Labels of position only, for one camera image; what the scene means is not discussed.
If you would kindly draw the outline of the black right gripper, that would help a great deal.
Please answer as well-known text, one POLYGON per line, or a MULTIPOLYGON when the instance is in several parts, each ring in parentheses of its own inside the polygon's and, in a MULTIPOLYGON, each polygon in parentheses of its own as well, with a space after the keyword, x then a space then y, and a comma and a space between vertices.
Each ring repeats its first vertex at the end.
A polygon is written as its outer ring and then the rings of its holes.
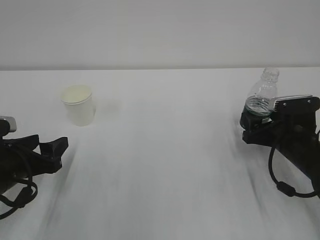
POLYGON ((268 116, 255 115, 244 109, 240 117, 240 125, 243 128, 242 140, 246 144, 267 147, 300 147, 300 135, 295 129, 298 126, 296 120, 291 118, 266 124, 268 122, 268 116))

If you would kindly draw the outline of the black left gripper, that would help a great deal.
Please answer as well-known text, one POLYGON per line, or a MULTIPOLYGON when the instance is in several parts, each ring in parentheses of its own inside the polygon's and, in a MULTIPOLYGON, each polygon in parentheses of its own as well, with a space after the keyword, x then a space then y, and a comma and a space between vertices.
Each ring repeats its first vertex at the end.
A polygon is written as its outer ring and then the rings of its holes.
POLYGON ((25 179, 28 171, 33 176, 54 174, 62 168, 62 156, 69 147, 67 137, 40 142, 39 135, 3 140, 3 152, 10 152, 9 175, 25 179), (40 153, 33 150, 39 145, 40 153))

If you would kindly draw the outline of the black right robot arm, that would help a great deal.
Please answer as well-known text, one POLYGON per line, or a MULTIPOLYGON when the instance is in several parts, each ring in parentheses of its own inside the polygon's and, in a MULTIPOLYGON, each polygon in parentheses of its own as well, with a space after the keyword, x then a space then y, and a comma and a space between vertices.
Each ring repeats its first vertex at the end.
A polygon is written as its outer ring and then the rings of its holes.
POLYGON ((289 115, 272 113, 257 116, 241 113, 242 139, 247 144, 275 148, 305 174, 316 192, 320 190, 320 140, 316 113, 289 115))

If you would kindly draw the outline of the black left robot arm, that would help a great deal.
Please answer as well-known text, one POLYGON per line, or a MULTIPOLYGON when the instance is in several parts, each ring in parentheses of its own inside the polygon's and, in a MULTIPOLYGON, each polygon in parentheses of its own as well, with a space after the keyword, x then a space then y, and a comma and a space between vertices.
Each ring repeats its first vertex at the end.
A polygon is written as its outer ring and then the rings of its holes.
POLYGON ((4 139, 17 130, 14 117, 0 117, 0 193, 3 194, 29 176, 54 174, 62 168, 62 156, 69 147, 68 138, 40 142, 37 134, 4 139))

